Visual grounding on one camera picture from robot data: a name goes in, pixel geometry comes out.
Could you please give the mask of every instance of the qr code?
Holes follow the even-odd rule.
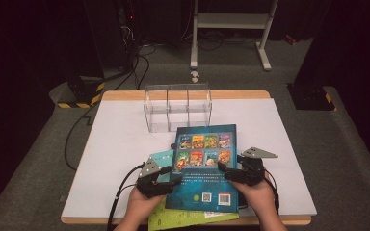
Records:
[[[212,193],[203,192],[202,193],[202,202],[211,202],[212,201]]]
[[[219,193],[219,205],[230,205],[230,193]]]

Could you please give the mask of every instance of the book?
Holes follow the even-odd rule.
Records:
[[[159,167],[172,165],[173,150],[153,153],[149,155]],[[170,174],[160,175],[158,182],[168,182]],[[186,227],[190,225],[204,224],[216,221],[238,219],[238,213],[214,213],[201,211],[171,210],[166,209],[164,198],[152,211],[148,218],[148,231],[165,230],[171,228]]]
[[[218,162],[237,168],[236,145],[235,124],[178,128],[170,178],[182,181],[166,208],[237,213],[238,191],[218,170]]]

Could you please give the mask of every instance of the clear acrylic box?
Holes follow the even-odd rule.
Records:
[[[208,126],[211,111],[207,84],[145,87],[144,113],[151,133],[175,132],[178,127]]]

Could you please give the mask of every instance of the table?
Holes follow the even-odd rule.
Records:
[[[124,176],[146,161],[149,154],[170,149],[175,132],[148,132],[144,95],[142,90],[104,93],[62,212],[62,222],[107,223]],[[211,97],[211,125],[235,123],[238,152],[255,146],[278,154],[277,159],[263,162],[276,178],[283,222],[309,224],[317,212],[274,99],[264,90],[211,90]],[[127,185],[137,177],[138,174],[132,174]],[[129,190],[122,193],[113,223],[124,216],[128,195]],[[241,210],[240,217],[209,225],[258,224],[252,209]]]
[[[272,70],[264,46],[267,36],[269,36],[277,5],[278,0],[272,0],[269,13],[199,13],[198,0],[195,0],[191,69],[198,67],[198,28],[237,28],[263,30],[262,38],[256,43],[256,48],[264,70]]]

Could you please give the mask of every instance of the gray carpet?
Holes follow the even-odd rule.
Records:
[[[307,40],[292,46],[284,41],[268,41],[266,51],[271,72],[263,71],[252,42],[223,44],[213,51],[200,49],[199,81],[208,82],[211,90],[267,90],[275,98],[318,212],[309,225],[289,226],[289,230],[370,230],[370,154],[338,92],[326,87],[336,111],[298,111],[286,87],[286,83],[294,81],[310,43],[311,40]],[[208,49],[217,44],[201,42],[199,45]],[[149,59],[142,90],[146,84],[192,83],[190,48],[158,45],[145,47],[140,53]],[[139,59],[138,78],[145,70],[146,61]],[[108,81],[105,90],[113,90],[123,79]],[[134,90],[134,83],[132,75],[119,89]],[[50,92],[54,102],[65,87],[66,84],[62,84]],[[0,230],[106,229],[105,225],[69,225],[60,220],[74,177],[74,171],[67,167],[64,159],[66,137],[85,111],[55,108],[0,196]],[[95,112],[96,108],[88,114],[91,122]],[[68,140],[67,156],[75,167],[91,130],[87,121],[82,119]],[[180,230],[231,229],[203,226]],[[257,227],[239,229],[257,230]]]

